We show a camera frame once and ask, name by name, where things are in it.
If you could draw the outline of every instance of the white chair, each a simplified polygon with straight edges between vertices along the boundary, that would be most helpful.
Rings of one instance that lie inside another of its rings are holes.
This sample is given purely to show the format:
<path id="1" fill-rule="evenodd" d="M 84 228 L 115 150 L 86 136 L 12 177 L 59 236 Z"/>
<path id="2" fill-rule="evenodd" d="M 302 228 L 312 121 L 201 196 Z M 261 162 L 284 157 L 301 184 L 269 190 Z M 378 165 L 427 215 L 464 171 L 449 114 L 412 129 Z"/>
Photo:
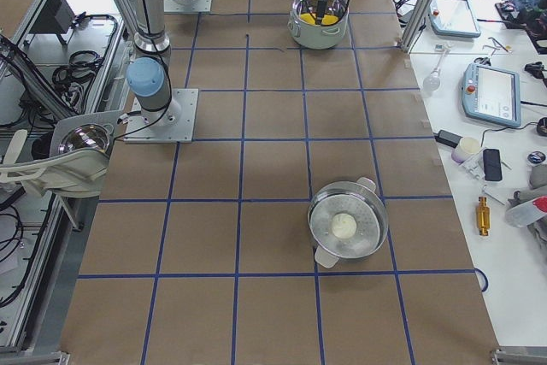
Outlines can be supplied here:
<path id="1" fill-rule="evenodd" d="M 21 183 L 30 196 L 42 197 L 47 191 L 56 194 L 74 229 L 79 229 L 75 213 L 67 198 L 98 196 L 103 187 L 109 158 L 101 151 L 85 148 L 33 162 L 15 163 L 26 140 L 26 130 L 19 130 L 9 143 L 0 164 L 0 184 Z"/>

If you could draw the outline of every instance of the yellow object in pot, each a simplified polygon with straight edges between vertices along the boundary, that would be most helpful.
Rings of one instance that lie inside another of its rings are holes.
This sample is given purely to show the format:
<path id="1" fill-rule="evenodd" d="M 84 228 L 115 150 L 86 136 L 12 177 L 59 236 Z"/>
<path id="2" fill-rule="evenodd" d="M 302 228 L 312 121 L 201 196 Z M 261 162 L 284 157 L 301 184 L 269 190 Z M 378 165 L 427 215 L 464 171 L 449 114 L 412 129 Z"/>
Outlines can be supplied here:
<path id="1" fill-rule="evenodd" d="M 306 23 L 309 23 L 310 25 L 315 25 L 315 26 L 319 26 L 319 25 L 316 25 L 315 24 L 315 18 L 314 16 L 312 16 L 310 13 L 302 13 L 300 15 L 300 19 L 302 19 L 303 21 L 305 21 Z M 337 23 L 339 20 L 338 17 L 336 16 L 333 16 L 333 15 L 324 15 L 323 16 L 323 25 L 322 26 L 330 26 L 330 25 L 333 25 L 335 23 Z"/>

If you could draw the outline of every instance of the blue framed tablet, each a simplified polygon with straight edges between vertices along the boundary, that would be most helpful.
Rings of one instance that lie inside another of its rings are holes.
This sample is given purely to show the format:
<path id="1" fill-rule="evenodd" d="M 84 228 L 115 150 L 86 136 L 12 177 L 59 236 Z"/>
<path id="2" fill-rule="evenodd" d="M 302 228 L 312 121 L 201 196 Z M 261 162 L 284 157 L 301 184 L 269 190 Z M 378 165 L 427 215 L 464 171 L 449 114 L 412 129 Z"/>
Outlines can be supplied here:
<path id="1" fill-rule="evenodd" d="M 521 89 L 519 74 L 471 63 L 462 81 L 462 105 L 474 119 L 501 126 L 521 126 Z"/>
<path id="2" fill-rule="evenodd" d="M 477 38 L 479 23 L 468 0 L 432 0 L 429 19 L 433 31 L 440 36 Z"/>

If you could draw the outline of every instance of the blue joint cap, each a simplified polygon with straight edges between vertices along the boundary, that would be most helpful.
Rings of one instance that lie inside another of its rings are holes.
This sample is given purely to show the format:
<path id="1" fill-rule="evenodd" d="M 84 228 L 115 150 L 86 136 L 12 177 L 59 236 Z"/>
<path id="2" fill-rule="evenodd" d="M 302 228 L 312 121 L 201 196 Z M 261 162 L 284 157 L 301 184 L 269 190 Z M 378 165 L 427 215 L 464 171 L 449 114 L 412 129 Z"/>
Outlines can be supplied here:
<path id="1" fill-rule="evenodd" d="M 129 65 L 127 83 L 140 97 L 154 96 L 162 88 L 165 73 L 160 63 L 149 57 L 140 57 Z"/>

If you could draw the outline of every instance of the yellow object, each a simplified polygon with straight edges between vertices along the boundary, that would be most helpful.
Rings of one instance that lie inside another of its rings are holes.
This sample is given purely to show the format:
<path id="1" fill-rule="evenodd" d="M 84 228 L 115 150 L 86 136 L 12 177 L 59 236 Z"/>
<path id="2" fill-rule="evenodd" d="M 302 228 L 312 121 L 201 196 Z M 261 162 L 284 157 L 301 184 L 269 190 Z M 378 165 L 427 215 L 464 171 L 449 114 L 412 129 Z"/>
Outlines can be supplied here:
<path id="1" fill-rule="evenodd" d="M 311 15 L 311 13 L 302 13 L 300 15 L 300 19 L 305 21 L 306 23 L 309 23 L 310 25 L 315 25 L 315 18 Z M 330 26 L 338 22 L 338 17 L 333 15 L 324 15 L 323 16 L 323 25 L 322 26 Z"/>
<path id="2" fill-rule="evenodd" d="M 476 214 L 479 234 L 482 236 L 488 235 L 488 230 L 490 229 L 490 209 L 486 205 L 486 197 L 479 197 Z"/>

